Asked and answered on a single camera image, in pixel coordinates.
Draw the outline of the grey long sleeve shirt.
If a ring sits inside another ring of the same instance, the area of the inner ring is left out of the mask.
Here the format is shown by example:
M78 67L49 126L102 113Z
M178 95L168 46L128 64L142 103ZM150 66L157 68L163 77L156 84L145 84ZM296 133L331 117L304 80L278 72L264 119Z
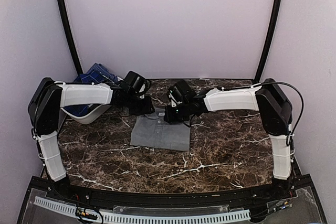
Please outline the grey long sleeve shirt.
M165 112L155 108L151 114L136 117L131 132L133 146L157 149L188 151L190 149L190 128L183 123L169 124L164 121Z

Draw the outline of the white laundry basket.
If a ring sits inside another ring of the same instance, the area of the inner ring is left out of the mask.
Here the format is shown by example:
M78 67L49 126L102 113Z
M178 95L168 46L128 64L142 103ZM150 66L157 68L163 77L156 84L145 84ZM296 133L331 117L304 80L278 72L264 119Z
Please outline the white laundry basket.
M61 108L63 112L65 112L70 118L74 119L80 124L90 124L95 121L98 117L103 115L106 110L111 108L111 105L82 105L84 115L81 114L78 116L78 113L75 110L78 110L77 105L68 106L66 108Z

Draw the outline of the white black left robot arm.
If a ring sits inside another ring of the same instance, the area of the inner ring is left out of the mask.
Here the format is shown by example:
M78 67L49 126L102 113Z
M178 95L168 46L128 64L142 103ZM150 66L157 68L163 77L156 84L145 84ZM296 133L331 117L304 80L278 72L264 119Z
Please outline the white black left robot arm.
M146 94L149 82L137 77L129 84L119 81L114 84L72 84L43 78L28 105L32 124L31 134L37 141L41 160L45 164L53 191L63 201L74 197L74 189L62 179L67 173L61 160L57 132L60 109L72 105L111 105L128 109L129 115L144 115L154 111L151 97Z

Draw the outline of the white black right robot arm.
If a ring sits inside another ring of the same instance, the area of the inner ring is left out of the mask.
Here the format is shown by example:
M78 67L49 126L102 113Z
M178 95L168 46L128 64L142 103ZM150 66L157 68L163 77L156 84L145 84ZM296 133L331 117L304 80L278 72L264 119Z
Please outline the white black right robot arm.
M167 97L170 105L165 107L165 122L184 123L203 113L250 110L257 111L263 128L271 140L273 156L273 178L277 181L268 188L268 195L273 200L280 199L288 191L291 175L292 156L295 148L293 136L298 122L293 121L292 103L281 89L281 85L296 87L272 78L250 86L224 88L218 87L196 92L186 81L181 80L169 87Z

